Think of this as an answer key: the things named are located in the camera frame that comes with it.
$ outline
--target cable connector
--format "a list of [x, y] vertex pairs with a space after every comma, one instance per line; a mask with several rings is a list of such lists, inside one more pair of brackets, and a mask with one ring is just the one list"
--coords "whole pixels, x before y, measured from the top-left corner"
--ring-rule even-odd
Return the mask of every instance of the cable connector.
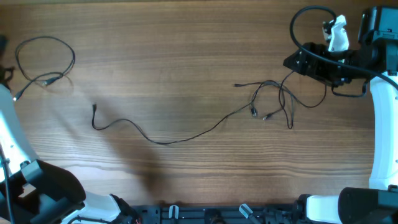
[[17, 94], [15, 94], [13, 100], [14, 100], [14, 101], [19, 100], [19, 98], [22, 96], [23, 93], [24, 93], [24, 91], [19, 91], [19, 92], [17, 92]]
[[49, 78], [48, 80], [43, 81], [43, 85], [49, 86], [49, 85], [53, 84], [55, 81], [57, 81], [58, 79], [60, 79], [60, 77]]
[[97, 110], [97, 104], [93, 104], [93, 113], [95, 113], [95, 111]]
[[257, 118], [257, 109], [252, 107], [250, 110], [251, 110], [251, 116], [253, 116], [253, 118]]
[[263, 120], [267, 120], [267, 119], [271, 118], [272, 115], [274, 115], [274, 114], [273, 114], [273, 113], [270, 113], [270, 114], [265, 115], [265, 116], [263, 117]]

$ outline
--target thin black wire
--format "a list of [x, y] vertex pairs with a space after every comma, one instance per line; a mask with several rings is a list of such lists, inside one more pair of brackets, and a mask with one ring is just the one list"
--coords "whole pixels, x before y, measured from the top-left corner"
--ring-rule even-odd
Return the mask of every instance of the thin black wire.
[[[63, 72], [48, 72], [48, 73], [39, 75], [39, 76], [37, 76], [35, 78], [31, 78], [31, 77], [29, 77], [26, 74], [25, 70], [22, 68], [21, 62], [19, 61], [19, 53], [29, 42], [32, 42], [33, 40], [37, 40], [37, 39], [52, 39], [52, 40], [56, 40], [58, 42], [61, 42], [62, 44], [64, 44], [65, 46], [67, 46], [69, 48], [69, 50], [72, 53], [72, 60], [70, 61], [68, 67]], [[43, 81], [45, 85], [51, 85], [54, 81], [59, 80], [59, 79], [63, 78], [65, 75], [67, 75], [70, 72], [70, 70], [73, 68], [73, 66], [74, 66], [74, 64], [76, 62], [76, 54], [75, 54], [75, 51], [72, 49], [72, 47], [70, 45], [68, 45], [66, 42], [64, 42], [63, 40], [58, 39], [56, 37], [52, 37], [52, 36], [40, 36], [40, 37], [34, 37], [34, 38], [31, 38], [31, 39], [28, 39], [28, 40], [25, 40], [25, 41], [21, 42], [15, 49], [15, 59], [17, 61], [17, 66], [18, 66], [19, 70], [21, 71], [23, 76], [29, 81], [29, 83], [21, 91], [19, 91], [15, 95], [14, 100], [18, 100], [22, 96], [24, 91], [33, 82]], [[49, 79], [46, 79], [46, 80], [40, 79], [40, 78], [42, 78], [44, 76], [47, 76], [47, 75], [58, 75], [58, 76], [53, 77], [53, 78], [49, 78]]]
[[369, 80], [365, 80], [365, 82], [362, 84], [362, 93], [359, 95], [347, 95], [347, 94], [337, 93], [337, 92], [335, 92], [334, 86], [331, 87], [331, 92], [335, 96], [343, 96], [343, 97], [349, 97], [349, 98], [360, 98], [360, 97], [364, 97], [366, 95], [366, 90], [368, 89], [368, 83], [369, 83]]
[[306, 48], [304, 48], [304, 46], [302, 44], [300, 44], [297, 41], [296, 37], [294, 36], [293, 27], [294, 27], [294, 23], [295, 23], [296, 19], [301, 14], [303, 14], [306, 11], [312, 10], [312, 9], [318, 9], [318, 10], [329, 12], [333, 16], [333, 22], [331, 24], [333, 25], [336, 22], [336, 14], [335, 14], [335, 12], [333, 12], [333, 10], [331, 10], [331, 9], [329, 9], [327, 7], [324, 7], [324, 6], [307, 6], [307, 7], [303, 8], [303, 9], [299, 10], [294, 15], [294, 17], [292, 18], [292, 21], [290, 22], [289, 32], [290, 32], [290, 38], [293, 40], [293, 43], [301, 51], [304, 51], [305, 53], [311, 55], [312, 57], [315, 57], [315, 58], [317, 58], [319, 60], [322, 60], [322, 61], [324, 61], [326, 63], [330, 63], [332, 65], [337, 65], [337, 66], [340, 66], [341, 68], [357, 70], [357, 71], [362, 72], [364, 74], [368, 74], [368, 76], [364, 75], [364, 78], [367, 79], [367, 80], [370, 80], [370, 79], [372, 79], [374, 77], [379, 77], [379, 78], [383, 79], [384, 81], [390, 83], [396, 90], [398, 90], [398, 84], [396, 82], [394, 82], [393, 80], [391, 80], [389, 77], [385, 76], [385, 75], [379, 74], [377, 72], [374, 72], [374, 71], [371, 71], [371, 70], [368, 70], [368, 69], [365, 69], [365, 68], [355, 67], [355, 66], [352, 66], [352, 65], [346, 65], [346, 64], [343, 64], [343, 63], [340, 63], [340, 62], [336, 62], [334, 60], [330, 60], [330, 59], [327, 59], [327, 58], [322, 57], [320, 55], [317, 55], [317, 54], [307, 50]]
[[[254, 103], [254, 101], [256, 100], [257, 93], [258, 93], [258, 91], [259, 91], [261, 88], [263, 88], [263, 87], [265, 87], [265, 86], [275, 86], [275, 87], [278, 87], [278, 88], [279, 88], [279, 103], [280, 103], [281, 108], [280, 108], [280, 109], [277, 109], [276, 111], [274, 111], [274, 112], [272, 112], [272, 113], [270, 113], [270, 114], [275, 114], [275, 113], [278, 113], [278, 112], [280, 112], [280, 111], [284, 111], [284, 112], [285, 112], [285, 115], [286, 115], [286, 119], [287, 119], [287, 127], [288, 127], [289, 129], [292, 129], [292, 128], [293, 128], [293, 117], [294, 117], [294, 100], [297, 101], [298, 103], [300, 103], [301, 105], [303, 105], [303, 106], [306, 107], [306, 108], [314, 108], [314, 107], [316, 107], [316, 106], [319, 106], [319, 105], [323, 102], [323, 100], [325, 99], [325, 97], [326, 97], [326, 86], [325, 86], [325, 94], [323, 95], [323, 98], [321, 99], [321, 101], [320, 101], [319, 103], [317, 103], [317, 104], [314, 105], [314, 106], [308, 106], [308, 105], [302, 103], [302, 102], [301, 102], [301, 101], [300, 101], [300, 100], [299, 100], [287, 87], [283, 86], [283, 83], [286, 81], [286, 79], [287, 79], [292, 73], [293, 73], [293, 72], [290, 72], [290, 73], [283, 79], [282, 83], [280, 83], [280, 84], [277, 83], [277, 82], [275, 82], [275, 81], [272, 81], [272, 80], [267, 80], [267, 81], [264, 81], [264, 82], [256, 82], [256, 83], [247, 83], [247, 84], [235, 84], [236, 87], [248, 86], [248, 85], [255, 85], [255, 84], [259, 84], [259, 86], [258, 86], [257, 90], [253, 93], [252, 99], [251, 99], [251, 101], [250, 101], [248, 104], [246, 104], [246, 105], [240, 107], [239, 109], [237, 109], [237, 110], [235, 110], [235, 111], [233, 111], [233, 112], [227, 114], [227, 115], [224, 116], [219, 122], [217, 122], [212, 128], [210, 128], [210, 129], [208, 129], [208, 130], [206, 130], [206, 131], [204, 131], [204, 132], [202, 132], [202, 133], [200, 133], [200, 134], [197, 134], [197, 135], [194, 135], [194, 136], [192, 136], [192, 137], [190, 137], [190, 138], [187, 138], [187, 139], [176, 140], [176, 141], [169, 141], [169, 142], [159, 142], [159, 141], [152, 140], [152, 139], [150, 139], [150, 138], [144, 133], [144, 131], [141, 129], [141, 127], [140, 127], [138, 124], [136, 124], [135, 122], [133, 122], [133, 121], [131, 121], [131, 120], [129, 120], [129, 119], [126, 119], [126, 118], [117, 119], [117, 120], [111, 122], [110, 124], [108, 124], [108, 125], [105, 126], [105, 127], [97, 127], [97, 126], [95, 125], [95, 113], [96, 113], [96, 110], [97, 110], [97, 105], [96, 105], [96, 104], [93, 105], [93, 117], [92, 117], [92, 119], [91, 119], [91, 125], [92, 125], [92, 127], [93, 127], [95, 130], [97, 130], [97, 131], [102, 131], [102, 130], [107, 129], [107, 128], [109, 128], [110, 126], [112, 126], [112, 125], [114, 125], [114, 124], [116, 124], [116, 123], [118, 123], [118, 122], [127, 121], [127, 122], [131, 123], [134, 127], [136, 127], [136, 129], [140, 132], [140, 134], [141, 134], [146, 140], [148, 140], [149, 142], [152, 142], [152, 143], [154, 143], [154, 144], [160, 144], [160, 145], [166, 146], [166, 145], [169, 145], [169, 144], [175, 144], [175, 143], [179, 143], [179, 142], [185, 142], [185, 141], [189, 141], [189, 140], [195, 139], [195, 138], [197, 138], [197, 137], [199, 137], [199, 136], [201, 136], [201, 135], [203, 135], [203, 134], [209, 133], [210, 131], [214, 130], [214, 129], [215, 129], [221, 122], [223, 122], [225, 119], [227, 119], [227, 118], [229, 118], [230, 116], [232, 116], [232, 115], [234, 115], [234, 114], [240, 112], [241, 110], [245, 109], [245, 108], [248, 107], [248, 106], [254, 105], [253, 103]], [[287, 116], [287, 112], [286, 112], [286, 109], [285, 109], [285, 103], [284, 103], [284, 102], [285, 102], [285, 96], [284, 96], [284, 92], [288, 93], [288, 94], [290, 95], [290, 97], [291, 97], [291, 103], [292, 103], [292, 106], [291, 106], [291, 107], [292, 107], [292, 112], [291, 112], [291, 121], [292, 121], [292, 122], [291, 122], [291, 125], [289, 125], [289, 117]]]
[[[272, 116], [273, 114], [276, 114], [276, 113], [278, 113], [278, 112], [280, 112], [280, 111], [283, 111], [284, 114], [285, 114], [285, 117], [286, 117], [287, 127], [288, 127], [289, 129], [292, 129], [292, 128], [293, 128], [293, 123], [294, 123], [294, 104], [293, 104], [293, 100], [296, 101], [298, 104], [300, 104], [300, 105], [306, 107], [306, 108], [315, 108], [315, 107], [319, 106], [321, 103], [323, 103], [323, 101], [324, 101], [325, 98], [326, 98], [326, 93], [327, 93], [327, 86], [325, 85], [325, 90], [324, 90], [322, 99], [321, 99], [317, 104], [315, 104], [315, 105], [306, 105], [305, 103], [303, 103], [302, 101], [300, 101], [300, 100], [299, 100], [299, 99], [298, 99], [298, 98], [297, 98], [297, 97], [284, 85], [284, 82], [286, 81], [286, 79], [288, 79], [288, 77], [290, 77], [290, 75], [291, 75], [292, 73], [293, 73], [293, 72], [290, 72], [290, 73], [282, 80], [282, 82], [281, 82], [280, 84], [277, 83], [277, 82], [275, 82], [275, 81], [268, 80], [268, 81], [264, 81], [264, 82], [262, 82], [262, 83], [261, 83], [261, 82], [254, 82], [254, 83], [247, 83], [247, 84], [235, 84], [235, 86], [236, 86], [236, 87], [242, 87], [242, 86], [248, 86], [248, 85], [257, 85], [257, 84], [262, 85], [262, 84], [263, 84], [262, 87], [267, 86], [267, 85], [272, 85], [272, 86], [277, 87], [277, 88], [280, 90], [280, 91], [279, 91], [279, 94], [278, 94], [280, 109], [277, 109], [276, 111], [267, 114], [267, 115], [265, 116], [265, 118], [268, 117], [268, 116]], [[259, 89], [257, 89], [257, 90], [253, 93], [252, 99], [255, 98], [255, 96], [256, 96], [257, 93], [258, 93], [258, 90], [259, 90]], [[292, 110], [292, 112], [290, 113], [290, 120], [291, 120], [291, 122], [289, 122], [288, 112], [287, 112], [286, 109], [285, 109], [285, 96], [284, 96], [284, 92], [288, 93], [288, 94], [290, 95], [290, 97], [291, 97], [291, 110]]]
[[2, 170], [4, 172], [4, 182], [6, 183], [6, 201], [7, 201], [7, 208], [8, 208], [10, 223], [15, 224], [14, 209], [12, 207], [12, 195], [11, 195], [10, 183], [9, 183], [8, 161], [6, 160], [6, 157], [4, 155], [4, 151], [2, 150], [1, 144], [0, 144], [0, 157], [1, 157], [0, 159], [1, 159]]

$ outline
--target wooden table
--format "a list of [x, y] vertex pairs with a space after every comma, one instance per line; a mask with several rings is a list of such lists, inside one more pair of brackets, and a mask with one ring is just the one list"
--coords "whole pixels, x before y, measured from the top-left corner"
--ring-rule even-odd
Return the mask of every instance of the wooden table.
[[[14, 49], [25, 39], [52, 35], [69, 43], [76, 65], [48, 88], [31, 86], [15, 107], [42, 160], [75, 174], [84, 188], [115, 194], [132, 205], [293, 202], [300, 194], [338, 194], [367, 187], [374, 154], [371, 94], [332, 96], [315, 109], [298, 106], [288, 130], [277, 90], [263, 89], [260, 118], [249, 109], [194, 140], [159, 146], [116, 118], [135, 121], [158, 141], [198, 134], [248, 103], [256, 86], [281, 81], [283, 60], [296, 51], [289, 22], [302, 7], [330, 6], [348, 21], [352, 47], [365, 1], [130, 2], [0, 6], [1, 30], [10, 42], [2, 64], [16, 65]], [[308, 12], [297, 22], [299, 41], [324, 43], [321, 25], [330, 16]], [[51, 40], [21, 51], [29, 75], [61, 71], [71, 54]], [[16, 70], [13, 93], [27, 80]], [[286, 85], [308, 104], [323, 85], [292, 75]], [[342, 91], [359, 91], [358, 85]]]

